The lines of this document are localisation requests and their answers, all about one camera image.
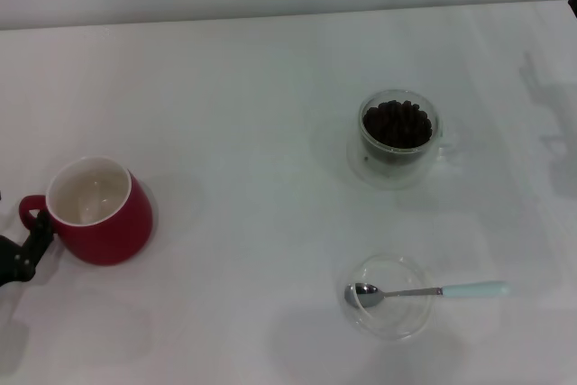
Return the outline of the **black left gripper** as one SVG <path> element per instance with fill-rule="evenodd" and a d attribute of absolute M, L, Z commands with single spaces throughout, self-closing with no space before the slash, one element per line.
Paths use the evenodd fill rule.
<path fill-rule="evenodd" d="M 50 215 L 45 210 L 34 218 L 30 234 L 23 244 L 0 235 L 0 287 L 12 282 L 30 281 L 52 241 L 53 228 Z"/>

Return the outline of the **red ceramic mug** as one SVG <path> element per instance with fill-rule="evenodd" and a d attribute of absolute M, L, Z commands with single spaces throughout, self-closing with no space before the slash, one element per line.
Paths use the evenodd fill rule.
<path fill-rule="evenodd" d="M 18 213 L 29 230 L 40 213 L 47 214 L 65 247 L 95 265 L 129 260 L 148 242 L 153 228 L 151 202 L 142 185 L 127 168 L 106 157 L 68 164 L 43 195 L 24 197 Z"/>

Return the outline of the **spoon with light blue handle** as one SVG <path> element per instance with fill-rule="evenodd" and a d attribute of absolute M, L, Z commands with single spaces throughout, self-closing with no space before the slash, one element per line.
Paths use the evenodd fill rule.
<path fill-rule="evenodd" d="M 423 289 L 406 289 L 399 291 L 382 291 L 369 283 L 354 283 L 344 290 L 343 299 L 355 308 L 376 307 L 385 298 L 404 297 L 444 297 L 444 298 L 498 298 L 507 296 L 509 286 L 503 281 L 485 281 L 432 287 Z"/>

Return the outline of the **dark coffee beans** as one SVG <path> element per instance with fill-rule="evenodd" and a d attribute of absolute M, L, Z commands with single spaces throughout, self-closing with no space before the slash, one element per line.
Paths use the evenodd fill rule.
<path fill-rule="evenodd" d="M 362 123 L 377 142 L 398 149 L 417 148 L 433 135 L 428 114 L 408 100 L 390 100 L 371 107 L 362 116 Z"/>

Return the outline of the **clear glass dish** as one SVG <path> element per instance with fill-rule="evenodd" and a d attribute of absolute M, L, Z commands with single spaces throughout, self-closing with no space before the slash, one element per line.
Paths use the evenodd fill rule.
<path fill-rule="evenodd" d="M 407 256 L 377 254 L 350 268 L 340 284 L 347 319 L 367 334 L 388 341 L 408 339 L 425 326 L 431 296 L 383 297 L 383 293 L 426 289 L 428 275 Z"/>

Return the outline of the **clear double-wall glass cup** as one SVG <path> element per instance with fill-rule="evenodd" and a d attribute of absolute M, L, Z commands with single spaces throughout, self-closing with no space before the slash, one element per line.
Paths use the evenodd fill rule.
<path fill-rule="evenodd" d="M 411 101 L 428 114 L 433 126 L 431 139 L 413 149 L 389 147 L 373 139 L 364 128 L 362 116 L 371 107 L 390 100 Z M 457 139 L 448 134 L 438 108 L 424 96 L 404 89 L 388 89 L 362 101 L 347 142 L 347 158 L 355 173 L 378 189 L 408 188 L 422 181 L 434 165 L 456 150 Z"/>

